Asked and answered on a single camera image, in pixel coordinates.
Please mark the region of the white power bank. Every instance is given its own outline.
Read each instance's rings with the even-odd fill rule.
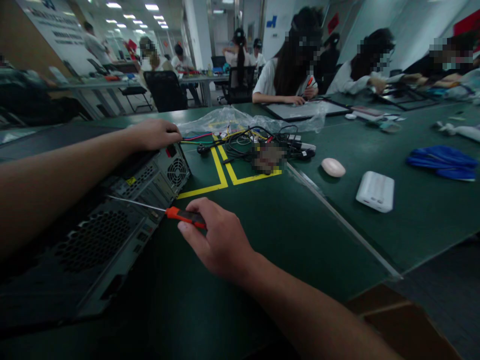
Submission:
[[[395,181],[388,176],[367,171],[361,178],[356,200],[381,213],[388,213],[394,208]]]

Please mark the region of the computer tower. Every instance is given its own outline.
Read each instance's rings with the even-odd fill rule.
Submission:
[[[72,130],[64,125],[2,145],[0,158],[16,159],[30,151],[25,149],[43,152],[117,129],[77,126],[71,135]],[[126,159],[38,238],[1,264],[0,332],[5,336],[12,329],[101,314],[164,216],[106,195],[166,209],[189,175],[178,144]]]

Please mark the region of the yellow warning label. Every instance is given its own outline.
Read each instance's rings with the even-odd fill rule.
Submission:
[[[137,179],[132,176],[126,181],[126,183],[128,184],[128,186],[132,186],[136,181]]]

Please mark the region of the screwdriver shaft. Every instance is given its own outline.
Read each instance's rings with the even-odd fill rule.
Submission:
[[[131,204],[137,204],[137,205],[140,205],[140,206],[143,206],[143,207],[146,207],[146,208],[150,208],[150,209],[155,209],[155,210],[158,210],[158,211],[163,211],[163,212],[166,212],[167,210],[165,209],[162,209],[162,208],[159,208],[159,207],[155,207],[155,206],[150,206],[150,205],[147,205],[147,204],[144,204],[142,202],[138,202],[138,201],[133,201],[133,200],[127,200],[127,199],[122,199],[120,197],[116,197],[116,196],[112,196],[112,195],[107,195],[109,198],[112,198],[112,199],[115,199],[115,200],[120,200],[120,201],[124,201],[124,202],[127,202],[127,203],[131,203]]]

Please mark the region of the ponytail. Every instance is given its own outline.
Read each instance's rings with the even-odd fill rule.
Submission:
[[[238,86],[243,86],[244,84],[244,76],[245,76],[245,32],[243,29],[238,28],[235,30],[235,34],[233,35],[233,43],[238,46],[238,57],[237,57],[237,80]]]

